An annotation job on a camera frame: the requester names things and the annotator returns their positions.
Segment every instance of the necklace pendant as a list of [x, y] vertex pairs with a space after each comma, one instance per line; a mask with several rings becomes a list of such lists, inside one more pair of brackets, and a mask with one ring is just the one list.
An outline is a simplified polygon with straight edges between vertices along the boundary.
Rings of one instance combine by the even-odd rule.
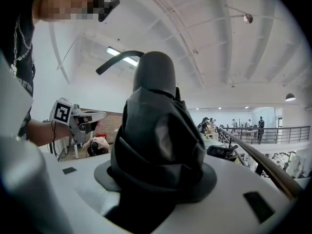
[[17, 68], [15, 65], [11, 64], [11, 72], [14, 76], [16, 76]]

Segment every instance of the railing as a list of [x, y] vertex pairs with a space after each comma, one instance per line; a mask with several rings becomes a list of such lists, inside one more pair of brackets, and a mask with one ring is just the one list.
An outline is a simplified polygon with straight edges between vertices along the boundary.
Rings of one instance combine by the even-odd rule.
[[248, 144], [295, 143], [309, 140], [310, 126], [284, 128], [227, 128]]
[[[229, 133], [222, 128], [219, 128], [218, 132], [219, 140], [222, 143], [225, 143], [228, 145], [228, 147], [231, 147], [232, 141], [235, 141], [243, 150], [245, 150], [246, 153], [248, 153], [258, 163], [257, 169], [255, 171], [257, 174], [261, 175], [262, 171], [265, 171], [265, 173], [270, 177], [275, 186], [283, 191], [289, 199], [298, 198], [299, 194], [302, 192], [302, 188], [282, 168], [277, 166], [261, 152], [256, 150], [251, 145], [245, 143], [237, 136]], [[239, 158], [239, 161], [242, 165], [246, 166], [245, 162], [241, 158]]]

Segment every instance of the silver chain necklace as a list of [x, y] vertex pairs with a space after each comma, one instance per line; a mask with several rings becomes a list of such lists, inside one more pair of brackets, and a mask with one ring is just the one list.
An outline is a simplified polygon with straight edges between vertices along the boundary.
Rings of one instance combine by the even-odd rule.
[[[17, 49], [17, 38], [18, 38], [17, 29], [19, 29], [19, 33], [20, 33], [21, 38], [23, 40], [23, 44], [24, 44], [24, 46], [27, 49], [25, 54], [20, 56], [20, 57], [17, 57], [17, 52], [18, 52], [18, 49]], [[24, 59], [28, 55], [28, 53], [31, 50], [32, 46], [33, 46], [32, 43], [30, 43], [29, 46], [27, 46], [27, 44], [26, 44], [25, 36], [24, 36], [24, 34], [23, 34], [23, 32], [21, 31], [21, 28], [20, 28], [20, 16], [19, 16], [18, 19], [16, 20], [15, 32], [14, 32], [14, 62], [13, 62], [13, 64], [11, 64], [11, 72], [13, 73], [14, 76], [16, 76], [16, 71], [17, 71], [16, 63], [17, 63], [17, 61]]]

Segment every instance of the chain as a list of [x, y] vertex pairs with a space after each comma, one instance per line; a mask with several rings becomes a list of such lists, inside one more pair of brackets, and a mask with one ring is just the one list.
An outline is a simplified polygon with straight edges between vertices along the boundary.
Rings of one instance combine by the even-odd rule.
[[[17, 35], [17, 28], [19, 28], [19, 33], [22, 37], [22, 40], [23, 40], [23, 43], [24, 43], [24, 46], [26, 47], [27, 51], [25, 52], [24, 55], [20, 56], [20, 57], [17, 57], [17, 52], [18, 52], [18, 49], [17, 49], [17, 38], [18, 38], [18, 35]], [[31, 47], [32, 47], [32, 43], [30, 44], [30, 46], [28, 47], [27, 44], [26, 44], [26, 41], [25, 41], [25, 36], [24, 34], [22, 33], [21, 29], [20, 29], [20, 16], [18, 17], [17, 21], [16, 21], [16, 25], [15, 25], [15, 32], [14, 32], [14, 63], [13, 65], [16, 66], [16, 62], [18, 60], [22, 60], [24, 59], [29, 51], [31, 50]]]

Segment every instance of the red object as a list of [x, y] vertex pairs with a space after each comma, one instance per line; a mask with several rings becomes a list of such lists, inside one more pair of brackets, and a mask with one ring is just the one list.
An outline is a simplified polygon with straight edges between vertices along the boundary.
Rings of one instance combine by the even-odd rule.
[[107, 134], [97, 134], [98, 137], [104, 137], [107, 140]]

